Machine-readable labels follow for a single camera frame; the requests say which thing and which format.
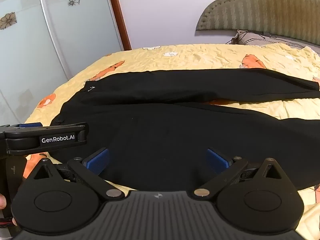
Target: triangular hole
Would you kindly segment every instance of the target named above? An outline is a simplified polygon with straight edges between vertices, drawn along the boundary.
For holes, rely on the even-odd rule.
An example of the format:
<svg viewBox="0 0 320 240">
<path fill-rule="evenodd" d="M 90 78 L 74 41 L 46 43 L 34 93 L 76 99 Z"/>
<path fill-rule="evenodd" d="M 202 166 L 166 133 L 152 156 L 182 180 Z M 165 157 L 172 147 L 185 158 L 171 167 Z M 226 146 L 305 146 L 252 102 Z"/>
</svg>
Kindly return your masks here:
<svg viewBox="0 0 320 240">
<path fill-rule="evenodd" d="M 281 176 L 273 165 L 269 165 L 266 178 L 281 179 Z"/>
<path fill-rule="evenodd" d="M 50 171 L 49 170 L 47 171 L 46 166 L 43 165 L 43 166 L 41 166 L 41 168 L 37 172 L 37 174 L 34 177 L 34 179 L 47 179 L 47 178 L 50 178 L 49 172 Z"/>
</svg>

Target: headboard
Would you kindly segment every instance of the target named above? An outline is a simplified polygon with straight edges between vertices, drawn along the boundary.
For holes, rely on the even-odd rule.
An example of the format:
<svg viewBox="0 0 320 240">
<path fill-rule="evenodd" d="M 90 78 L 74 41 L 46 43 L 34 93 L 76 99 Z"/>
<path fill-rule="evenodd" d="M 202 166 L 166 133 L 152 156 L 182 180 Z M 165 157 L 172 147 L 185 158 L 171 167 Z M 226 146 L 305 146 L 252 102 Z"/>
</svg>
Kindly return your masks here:
<svg viewBox="0 0 320 240">
<path fill-rule="evenodd" d="M 320 45 L 320 0 L 216 0 L 196 30 L 251 30 Z"/>
</svg>

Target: blue gripper pad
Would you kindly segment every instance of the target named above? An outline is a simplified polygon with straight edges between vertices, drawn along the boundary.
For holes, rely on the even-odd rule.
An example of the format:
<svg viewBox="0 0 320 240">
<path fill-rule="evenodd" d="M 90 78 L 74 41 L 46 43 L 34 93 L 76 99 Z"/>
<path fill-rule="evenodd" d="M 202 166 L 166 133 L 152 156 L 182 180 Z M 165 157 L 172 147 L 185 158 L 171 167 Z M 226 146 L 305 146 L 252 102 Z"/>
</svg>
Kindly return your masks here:
<svg viewBox="0 0 320 240">
<path fill-rule="evenodd" d="M 217 154 L 210 148 L 207 150 L 207 160 L 210 167 L 213 168 L 216 174 L 223 172 L 233 164 L 231 158 L 220 153 Z"/>
<path fill-rule="evenodd" d="M 106 148 L 101 148 L 94 154 L 85 158 L 82 164 L 94 174 L 99 175 L 109 164 L 110 153 Z"/>
<path fill-rule="evenodd" d="M 40 127 L 40 126 L 42 126 L 42 123 L 40 123 L 40 122 L 21 123 L 21 124 L 19 124 L 19 127 Z"/>
</svg>

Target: gray gripper base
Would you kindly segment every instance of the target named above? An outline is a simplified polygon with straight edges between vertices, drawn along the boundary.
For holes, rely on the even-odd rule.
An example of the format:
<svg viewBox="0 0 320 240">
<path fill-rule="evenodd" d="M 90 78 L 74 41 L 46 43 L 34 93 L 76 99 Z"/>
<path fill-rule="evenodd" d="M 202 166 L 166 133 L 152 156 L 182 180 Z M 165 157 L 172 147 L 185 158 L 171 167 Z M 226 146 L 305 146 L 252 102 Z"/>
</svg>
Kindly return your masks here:
<svg viewBox="0 0 320 240">
<path fill-rule="evenodd" d="M 244 233 L 222 220 L 211 203 L 193 200 L 184 191 L 131 191 L 128 198 L 107 203 L 92 223 L 76 232 L 60 236 L 38 236 L 22 231 L 14 240 L 303 240 L 303 238 L 295 231 L 277 236 Z"/>
</svg>

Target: upholstered headboard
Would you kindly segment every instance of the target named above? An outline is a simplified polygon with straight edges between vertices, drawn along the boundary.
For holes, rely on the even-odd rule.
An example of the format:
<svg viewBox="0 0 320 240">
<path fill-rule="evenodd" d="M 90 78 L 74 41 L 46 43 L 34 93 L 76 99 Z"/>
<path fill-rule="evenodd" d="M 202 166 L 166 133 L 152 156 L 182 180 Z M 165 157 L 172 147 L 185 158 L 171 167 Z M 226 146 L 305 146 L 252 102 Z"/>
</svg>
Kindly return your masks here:
<svg viewBox="0 0 320 240">
<path fill-rule="evenodd" d="M 251 30 L 320 45 L 320 0 L 216 0 L 196 30 Z"/>
</svg>

